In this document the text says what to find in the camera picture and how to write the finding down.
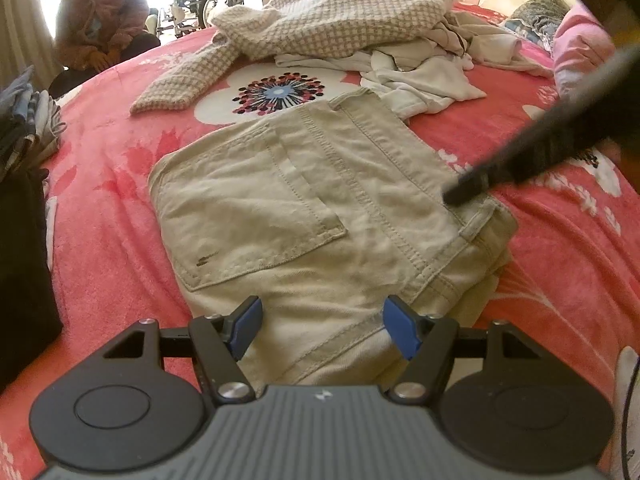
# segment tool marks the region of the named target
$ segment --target ribbed gray panel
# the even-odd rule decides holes
[[[42,476],[46,480],[87,477],[61,468],[53,468]],[[375,386],[270,386],[256,402],[220,409],[200,440],[174,459],[118,478],[602,480],[604,477],[594,468],[539,477],[495,470],[455,449],[438,432],[426,410],[397,406]]]

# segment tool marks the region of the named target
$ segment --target circular black cover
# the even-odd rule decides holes
[[[524,474],[597,462],[612,423],[606,400],[586,383],[522,384],[508,375],[490,380],[482,372],[454,384],[439,415],[461,449]]]
[[[200,394],[136,361],[80,365],[40,394],[30,426],[45,460],[117,472],[160,462],[190,442],[204,423]]]

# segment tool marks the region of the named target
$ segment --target metal screw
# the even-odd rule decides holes
[[[420,383],[400,383],[394,387],[394,393],[400,399],[420,399],[427,394],[427,388]]]
[[[244,383],[225,383],[218,388],[218,393],[225,399],[238,400],[249,395],[251,388]]]

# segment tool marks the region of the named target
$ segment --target beige pants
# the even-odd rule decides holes
[[[487,196],[443,205],[454,179],[359,89],[212,132],[160,160],[149,188],[194,316],[262,298],[241,362],[261,388],[392,380],[389,294],[420,314],[478,318],[516,222]]]

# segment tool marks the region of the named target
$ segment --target person's hand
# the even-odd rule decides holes
[[[89,65],[91,65],[96,72],[103,72],[111,66],[107,55],[99,50],[89,54]]]
[[[117,65],[120,62],[120,51],[117,48],[110,48],[107,54],[109,66]]]

